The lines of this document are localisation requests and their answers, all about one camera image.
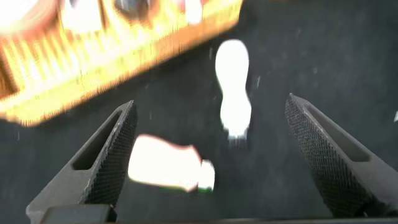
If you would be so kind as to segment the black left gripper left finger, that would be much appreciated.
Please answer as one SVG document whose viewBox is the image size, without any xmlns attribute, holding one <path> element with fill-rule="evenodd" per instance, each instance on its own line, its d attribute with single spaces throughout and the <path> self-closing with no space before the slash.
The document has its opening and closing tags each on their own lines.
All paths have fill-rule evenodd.
<svg viewBox="0 0 398 224">
<path fill-rule="evenodd" d="M 137 126 L 134 101 L 116 108 L 78 152 L 26 207 L 38 223 L 50 207 L 115 206 L 124 184 Z"/>
</svg>

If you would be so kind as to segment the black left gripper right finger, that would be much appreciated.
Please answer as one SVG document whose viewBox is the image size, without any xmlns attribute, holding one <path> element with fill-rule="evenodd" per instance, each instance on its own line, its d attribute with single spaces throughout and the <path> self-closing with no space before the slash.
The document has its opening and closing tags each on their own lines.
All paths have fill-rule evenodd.
<svg viewBox="0 0 398 224">
<path fill-rule="evenodd" d="M 395 169 L 303 98 L 288 96 L 285 117 L 334 216 L 397 216 Z"/>
</svg>

